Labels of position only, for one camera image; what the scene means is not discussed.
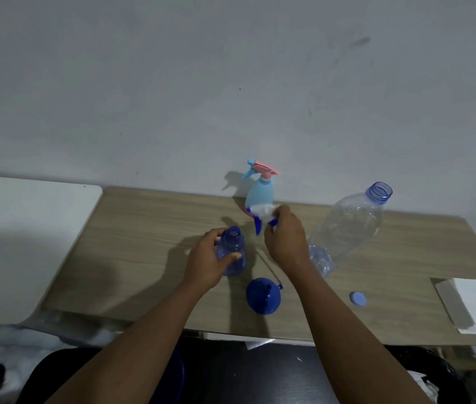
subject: wall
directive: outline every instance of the wall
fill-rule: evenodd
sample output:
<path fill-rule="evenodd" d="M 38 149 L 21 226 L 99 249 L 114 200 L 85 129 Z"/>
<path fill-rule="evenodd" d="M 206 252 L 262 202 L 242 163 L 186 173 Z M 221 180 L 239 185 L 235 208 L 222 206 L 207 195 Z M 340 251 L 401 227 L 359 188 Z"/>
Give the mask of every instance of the wall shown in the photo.
<path fill-rule="evenodd" d="M 476 230 L 476 0 L 0 0 L 0 175 L 389 207 Z"/>

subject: person's right arm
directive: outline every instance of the person's right arm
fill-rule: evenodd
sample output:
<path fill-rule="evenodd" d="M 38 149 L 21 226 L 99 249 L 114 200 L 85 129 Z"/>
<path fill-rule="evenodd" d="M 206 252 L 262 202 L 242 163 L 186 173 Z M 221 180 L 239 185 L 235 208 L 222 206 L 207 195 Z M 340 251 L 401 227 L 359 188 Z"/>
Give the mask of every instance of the person's right arm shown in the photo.
<path fill-rule="evenodd" d="M 309 260 L 300 220 L 279 207 L 265 243 L 302 301 L 316 350 L 341 404 L 429 404 L 404 367 L 329 287 Z"/>

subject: transparent blue bottle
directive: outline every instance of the transparent blue bottle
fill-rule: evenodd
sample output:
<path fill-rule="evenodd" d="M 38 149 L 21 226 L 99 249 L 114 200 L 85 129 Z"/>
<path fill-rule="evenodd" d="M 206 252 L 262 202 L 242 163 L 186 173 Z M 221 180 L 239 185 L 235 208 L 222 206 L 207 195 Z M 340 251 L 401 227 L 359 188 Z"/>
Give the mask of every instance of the transparent blue bottle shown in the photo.
<path fill-rule="evenodd" d="M 378 232 L 384 204 L 392 194 L 390 186 L 376 182 L 364 193 L 337 201 L 307 241 L 309 257 L 322 277 L 333 272 L 350 251 Z"/>
<path fill-rule="evenodd" d="M 219 260 L 233 252 L 239 252 L 242 257 L 229 264 L 223 276 L 239 275 L 245 268 L 245 238 L 238 227 L 226 230 L 215 247 L 215 255 Z"/>

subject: wooden tabletop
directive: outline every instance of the wooden tabletop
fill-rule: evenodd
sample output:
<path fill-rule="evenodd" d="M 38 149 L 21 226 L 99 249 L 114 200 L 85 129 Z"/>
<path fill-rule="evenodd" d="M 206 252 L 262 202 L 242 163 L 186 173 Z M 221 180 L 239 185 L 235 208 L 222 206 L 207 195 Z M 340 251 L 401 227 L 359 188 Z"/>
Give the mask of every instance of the wooden tabletop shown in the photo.
<path fill-rule="evenodd" d="M 182 279 L 187 253 L 207 230 L 238 225 L 247 267 L 223 278 L 195 307 L 188 329 L 242 336 L 312 340 L 298 295 L 269 258 L 263 236 L 239 199 L 109 188 L 59 272 L 44 305 L 136 320 Z M 309 234 L 327 206 L 291 204 Z M 272 315 L 255 314 L 245 300 L 252 278 L 279 278 L 282 302 Z M 386 212 L 378 234 L 327 278 L 330 286 L 384 344 L 472 345 L 445 312 L 433 283 L 476 278 L 476 234 L 458 217 Z M 351 305 L 363 292 L 367 305 Z M 329 309 L 318 306 L 318 309 Z"/>

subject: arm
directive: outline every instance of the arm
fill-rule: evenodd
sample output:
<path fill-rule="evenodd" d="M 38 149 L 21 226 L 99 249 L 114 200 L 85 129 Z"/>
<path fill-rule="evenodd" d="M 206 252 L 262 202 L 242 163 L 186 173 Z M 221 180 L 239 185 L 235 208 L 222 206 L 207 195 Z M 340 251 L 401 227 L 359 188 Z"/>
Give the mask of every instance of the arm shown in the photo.
<path fill-rule="evenodd" d="M 187 318 L 201 297 L 241 254 L 217 260 L 214 243 L 225 228 L 207 232 L 189 254 L 182 283 L 83 366 L 46 404 L 146 404 L 167 366 Z"/>
<path fill-rule="evenodd" d="M 430 403 L 316 271 L 300 220 L 288 206 L 278 208 L 275 215 L 279 223 L 275 230 L 266 228 L 266 246 L 298 292 L 320 361 L 341 404 Z"/>

